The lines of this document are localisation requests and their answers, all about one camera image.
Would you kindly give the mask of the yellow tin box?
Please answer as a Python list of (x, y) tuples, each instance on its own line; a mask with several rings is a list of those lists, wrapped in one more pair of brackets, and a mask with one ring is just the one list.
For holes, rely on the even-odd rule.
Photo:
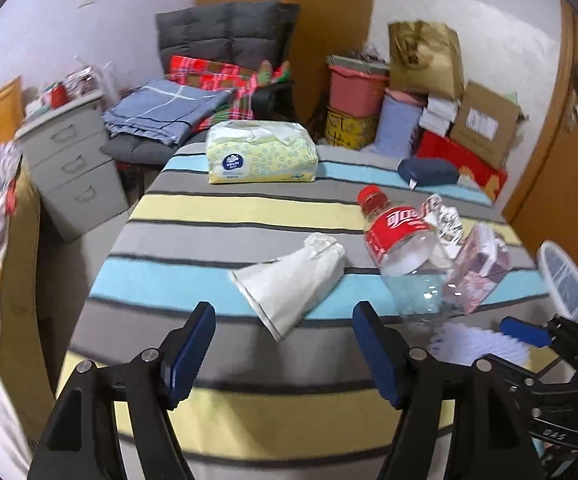
[(325, 128), (325, 141), (350, 150), (361, 150), (374, 142), (378, 128), (378, 115), (355, 117), (329, 107)]

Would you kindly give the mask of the white paper bag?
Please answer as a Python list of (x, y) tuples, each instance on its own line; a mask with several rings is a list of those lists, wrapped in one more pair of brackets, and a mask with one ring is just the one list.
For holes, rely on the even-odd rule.
[(346, 251), (336, 238), (313, 233), (296, 252), (231, 271), (229, 279), (280, 341), (336, 288), (345, 261)]

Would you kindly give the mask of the grey drawer cabinet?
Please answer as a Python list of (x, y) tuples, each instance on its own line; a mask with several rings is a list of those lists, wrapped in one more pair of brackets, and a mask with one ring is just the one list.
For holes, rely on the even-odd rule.
[(128, 209), (94, 90), (27, 122), (14, 136), (49, 218), (70, 242)]

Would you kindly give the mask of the open cardboard box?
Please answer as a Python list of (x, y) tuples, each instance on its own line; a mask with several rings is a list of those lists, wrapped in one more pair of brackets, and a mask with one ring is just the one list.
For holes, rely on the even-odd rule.
[(449, 137), (493, 168), (505, 166), (517, 135), (521, 107), (469, 81)]

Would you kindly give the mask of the clear cola bottle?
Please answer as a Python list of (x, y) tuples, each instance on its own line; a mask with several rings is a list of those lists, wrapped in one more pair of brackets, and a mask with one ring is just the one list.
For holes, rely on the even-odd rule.
[(364, 241), (407, 324), (435, 326), (459, 313), (445, 287), (450, 262), (440, 257), (440, 239), (413, 206), (390, 200), (375, 184), (357, 195), (365, 219)]

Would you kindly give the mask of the white foam net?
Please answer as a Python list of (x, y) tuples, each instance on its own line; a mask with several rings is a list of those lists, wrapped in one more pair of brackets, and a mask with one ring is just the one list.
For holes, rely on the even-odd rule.
[(516, 338), (460, 323), (444, 323), (434, 330), (428, 350), (435, 359), (470, 366), (487, 354), (524, 366), (530, 360), (528, 346)]

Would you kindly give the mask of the red plaid blanket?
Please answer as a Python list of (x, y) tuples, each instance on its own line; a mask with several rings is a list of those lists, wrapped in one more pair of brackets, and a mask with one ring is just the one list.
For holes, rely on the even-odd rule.
[(273, 68), (264, 60), (257, 70), (249, 70), (236, 64), (190, 58), (173, 55), (167, 78), (176, 84), (208, 91), (231, 92), (231, 100), (219, 105), (218, 109), (194, 128), (195, 133), (208, 130), (211, 126), (226, 120), (251, 120), (254, 118), (252, 107), (254, 93), (258, 89), (279, 84), (290, 79), (290, 62), (282, 62)]

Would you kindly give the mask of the pink plastic bucket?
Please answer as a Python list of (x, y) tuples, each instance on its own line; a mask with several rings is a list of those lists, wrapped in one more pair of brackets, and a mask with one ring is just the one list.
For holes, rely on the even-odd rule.
[(358, 118), (380, 113), (388, 76), (342, 66), (330, 66), (329, 70), (331, 108)]

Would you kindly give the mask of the striped tablecloth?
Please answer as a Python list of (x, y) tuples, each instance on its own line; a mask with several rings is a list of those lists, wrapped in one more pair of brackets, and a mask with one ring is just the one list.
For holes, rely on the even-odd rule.
[(190, 397), (170, 413), (199, 479), (369, 479), (400, 415), (381, 399), (352, 329), (367, 301), (385, 322), (457, 311), (460, 289), (432, 259), (393, 281), (365, 240), (360, 192), (375, 185), (400, 235), (423, 233), (429, 198), (456, 209), (466, 234), (505, 242), (502, 280), (459, 323), (530, 322), (554, 307), (531, 256), (488, 197), (464, 183), (410, 188), (396, 161), (320, 148), (307, 182), (217, 181), (241, 170), (181, 148), (138, 200), (92, 284), (62, 375), (149, 353), (208, 302), (216, 329)]

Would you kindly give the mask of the stacked white small boxes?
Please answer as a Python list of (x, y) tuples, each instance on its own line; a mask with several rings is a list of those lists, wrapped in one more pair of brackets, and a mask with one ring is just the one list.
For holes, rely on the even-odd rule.
[(459, 102), (429, 96), (426, 107), (418, 121), (418, 126), (437, 136), (447, 136), (459, 110)]

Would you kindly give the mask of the wooden door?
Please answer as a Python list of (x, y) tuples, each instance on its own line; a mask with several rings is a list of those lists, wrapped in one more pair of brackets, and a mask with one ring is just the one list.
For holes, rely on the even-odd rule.
[(578, 16), (561, 3), (556, 83), (542, 130), (502, 215), (531, 255), (545, 240), (562, 247), (578, 267)]

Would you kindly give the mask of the grey cushioned chair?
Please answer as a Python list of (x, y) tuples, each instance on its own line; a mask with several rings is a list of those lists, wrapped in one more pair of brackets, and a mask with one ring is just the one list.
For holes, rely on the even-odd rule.
[[(264, 60), (273, 68), (288, 60), (300, 7), (279, 0), (227, 2), (161, 13), (155, 18), (158, 49), (166, 74), (173, 55), (236, 64), (257, 70)], [(296, 119), (292, 80), (271, 84), (254, 93), (258, 120)], [(195, 133), (178, 146), (129, 134), (110, 136), (102, 151), (122, 164), (162, 167), (188, 142), (199, 142), (208, 130)]]

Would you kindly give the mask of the white trash bin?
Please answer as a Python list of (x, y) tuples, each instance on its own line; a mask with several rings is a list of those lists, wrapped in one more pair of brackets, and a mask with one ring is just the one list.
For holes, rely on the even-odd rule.
[(545, 240), (537, 262), (558, 315), (578, 323), (578, 267), (574, 261), (558, 244)]

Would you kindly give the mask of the bed with floral quilt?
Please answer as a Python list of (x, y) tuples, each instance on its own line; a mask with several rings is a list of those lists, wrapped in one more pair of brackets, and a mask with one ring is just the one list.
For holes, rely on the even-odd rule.
[(36, 310), (39, 195), (12, 141), (0, 144), (0, 479), (24, 479), (54, 405)]

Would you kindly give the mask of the tissue pack yellow green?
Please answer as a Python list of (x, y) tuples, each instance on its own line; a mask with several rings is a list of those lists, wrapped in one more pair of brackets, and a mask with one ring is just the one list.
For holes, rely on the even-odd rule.
[(316, 144), (297, 122), (228, 120), (208, 130), (208, 182), (313, 182)]

